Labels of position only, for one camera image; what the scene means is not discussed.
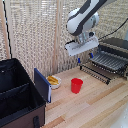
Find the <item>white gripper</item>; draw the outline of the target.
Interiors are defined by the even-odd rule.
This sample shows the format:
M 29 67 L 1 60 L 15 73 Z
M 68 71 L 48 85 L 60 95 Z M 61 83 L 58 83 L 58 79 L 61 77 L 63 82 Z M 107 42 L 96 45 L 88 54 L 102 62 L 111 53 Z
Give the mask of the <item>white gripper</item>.
M 70 43 L 65 44 L 65 49 L 68 51 L 70 56 L 74 56 L 85 52 L 87 50 L 93 49 L 99 45 L 98 38 L 96 36 L 90 37 L 85 43 L 78 43 L 71 41 Z M 93 51 L 89 51 L 90 58 L 93 58 Z M 77 63 L 81 64 L 81 58 L 77 57 Z

